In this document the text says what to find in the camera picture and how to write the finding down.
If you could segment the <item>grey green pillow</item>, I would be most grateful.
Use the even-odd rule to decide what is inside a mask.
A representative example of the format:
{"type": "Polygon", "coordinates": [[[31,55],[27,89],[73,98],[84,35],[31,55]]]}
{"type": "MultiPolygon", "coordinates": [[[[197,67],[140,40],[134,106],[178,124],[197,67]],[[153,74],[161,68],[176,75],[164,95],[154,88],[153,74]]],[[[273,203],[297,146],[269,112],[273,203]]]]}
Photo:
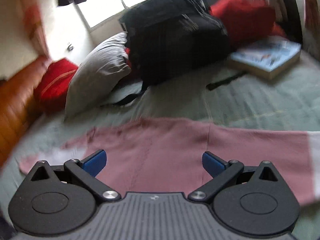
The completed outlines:
{"type": "Polygon", "coordinates": [[[125,52],[127,33],[120,32],[96,46],[72,77],[66,97],[65,118],[97,107],[131,68],[125,52]]]}

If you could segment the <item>red plaid curtain left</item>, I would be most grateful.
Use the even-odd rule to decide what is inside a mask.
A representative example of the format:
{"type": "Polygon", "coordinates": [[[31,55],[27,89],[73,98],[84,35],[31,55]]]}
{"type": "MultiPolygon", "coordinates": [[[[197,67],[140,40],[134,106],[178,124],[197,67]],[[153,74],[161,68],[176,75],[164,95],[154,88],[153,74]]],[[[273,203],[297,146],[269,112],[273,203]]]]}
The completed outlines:
{"type": "Polygon", "coordinates": [[[40,0],[20,0],[22,21],[33,48],[39,55],[50,58],[42,23],[40,0]]]}

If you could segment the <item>red quilt right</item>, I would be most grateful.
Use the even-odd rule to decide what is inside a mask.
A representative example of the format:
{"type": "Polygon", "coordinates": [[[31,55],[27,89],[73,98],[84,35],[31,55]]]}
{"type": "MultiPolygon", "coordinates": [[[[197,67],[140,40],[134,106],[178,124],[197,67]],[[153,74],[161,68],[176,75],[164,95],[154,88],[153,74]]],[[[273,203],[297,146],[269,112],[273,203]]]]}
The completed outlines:
{"type": "Polygon", "coordinates": [[[269,36],[286,37],[276,24],[275,9],[264,0],[218,0],[209,13],[222,21],[234,48],[269,36]]]}

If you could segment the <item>red quilt left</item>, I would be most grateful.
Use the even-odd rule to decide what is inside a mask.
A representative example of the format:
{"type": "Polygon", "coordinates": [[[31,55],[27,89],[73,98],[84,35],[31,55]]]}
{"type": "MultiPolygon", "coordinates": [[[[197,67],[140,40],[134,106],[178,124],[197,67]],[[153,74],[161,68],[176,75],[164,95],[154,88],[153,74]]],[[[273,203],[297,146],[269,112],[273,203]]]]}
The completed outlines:
{"type": "Polygon", "coordinates": [[[46,115],[65,109],[69,84],[77,70],[78,66],[66,58],[50,64],[34,89],[35,101],[46,115]]]}

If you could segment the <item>pink and white sweater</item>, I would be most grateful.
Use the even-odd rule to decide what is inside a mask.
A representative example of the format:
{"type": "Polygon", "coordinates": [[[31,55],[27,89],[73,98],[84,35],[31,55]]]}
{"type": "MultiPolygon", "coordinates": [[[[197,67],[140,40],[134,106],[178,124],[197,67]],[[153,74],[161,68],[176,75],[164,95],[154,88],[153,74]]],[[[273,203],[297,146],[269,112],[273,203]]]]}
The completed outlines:
{"type": "Polygon", "coordinates": [[[63,146],[21,159],[28,173],[38,160],[61,165],[105,150],[100,181],[120,194],[189,193],[210,180],[204,152],[248,166],[271,161],[302,205],[319,200],[319,133],[224,128],[179,118],[139,119],[118,127],[93,128],[63,146]]]}

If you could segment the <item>green plaid bed blanket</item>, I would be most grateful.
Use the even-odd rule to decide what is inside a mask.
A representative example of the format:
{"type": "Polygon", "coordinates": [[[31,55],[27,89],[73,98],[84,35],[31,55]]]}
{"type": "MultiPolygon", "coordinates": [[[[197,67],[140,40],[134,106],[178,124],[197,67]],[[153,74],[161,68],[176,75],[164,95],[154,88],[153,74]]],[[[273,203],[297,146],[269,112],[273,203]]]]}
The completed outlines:
{"type": "Polygon", "coordinates": [[[299,62],[272,82],[244,75],[207,89],[209,83],[235,74],[235,70],[217,64],[151,87],[124,107],[102,102],[70,120],[65,120],[62,112],[40,117],[1,170],[2,212],[7,214],[10,199],[24,178],[18,168],[23,157],[59,147],[92,127],[171,117],[224,127],[319,133],[319,62],[308,53],[301,53],[299,62]]]}

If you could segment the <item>red quilt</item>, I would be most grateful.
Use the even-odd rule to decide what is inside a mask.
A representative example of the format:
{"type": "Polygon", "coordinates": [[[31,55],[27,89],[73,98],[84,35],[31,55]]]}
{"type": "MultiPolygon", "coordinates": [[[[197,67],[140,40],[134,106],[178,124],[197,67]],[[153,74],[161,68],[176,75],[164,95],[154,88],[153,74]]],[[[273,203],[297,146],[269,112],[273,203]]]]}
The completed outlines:
{"type": "Polygon", "coordinates": [[[264,0],[218,0],[209,13],[222,21],[234,48],[269,36],[286,37],[276,24],[275,9],[264,0]]]}
{"type": "Polygon", "coordinates": [[[50,64],[34,89],[35,101],[46,115],[65,109],[69,84],[77,70],[78,66],[66,58],[50,64]]]}

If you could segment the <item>black backpack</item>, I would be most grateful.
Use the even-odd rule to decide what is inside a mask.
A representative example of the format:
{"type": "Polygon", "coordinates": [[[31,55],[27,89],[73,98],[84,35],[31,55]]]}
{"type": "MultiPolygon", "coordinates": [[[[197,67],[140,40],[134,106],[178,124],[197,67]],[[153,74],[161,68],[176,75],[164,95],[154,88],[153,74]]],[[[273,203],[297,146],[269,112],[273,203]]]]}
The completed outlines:
{"type": "Polygon", "coordinates": [[[131,103],[150,86],[219,62],[230,51],[223,23],[196,0],[146,0],[128,9],[119,23],[142,88],[117,106],[131,103]]]}

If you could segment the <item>wooden headboard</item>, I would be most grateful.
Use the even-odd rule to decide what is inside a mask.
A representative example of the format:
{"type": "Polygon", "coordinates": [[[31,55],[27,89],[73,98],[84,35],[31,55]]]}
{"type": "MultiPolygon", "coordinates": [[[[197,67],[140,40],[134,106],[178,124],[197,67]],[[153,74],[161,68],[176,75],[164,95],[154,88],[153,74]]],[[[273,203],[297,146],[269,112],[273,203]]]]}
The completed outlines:
{"type": "Polygon", "coordinates": [[[50,64],[50,59],[39,56],[1,84],[1,165],[42,114],[34,99],[34,89],[50,64]]]}

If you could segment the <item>blue white book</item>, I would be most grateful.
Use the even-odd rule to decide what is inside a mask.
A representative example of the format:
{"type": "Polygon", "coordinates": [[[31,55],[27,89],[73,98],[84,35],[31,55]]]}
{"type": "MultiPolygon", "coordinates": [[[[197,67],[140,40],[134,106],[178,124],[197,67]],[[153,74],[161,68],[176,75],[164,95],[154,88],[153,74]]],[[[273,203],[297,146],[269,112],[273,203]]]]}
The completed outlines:
{"type": "Polygon", "coordinates": [[[280,36],[270,36],[239,48],[228,57],[230,66],[272,80],[300,58],[302,45],[280,36]]]}

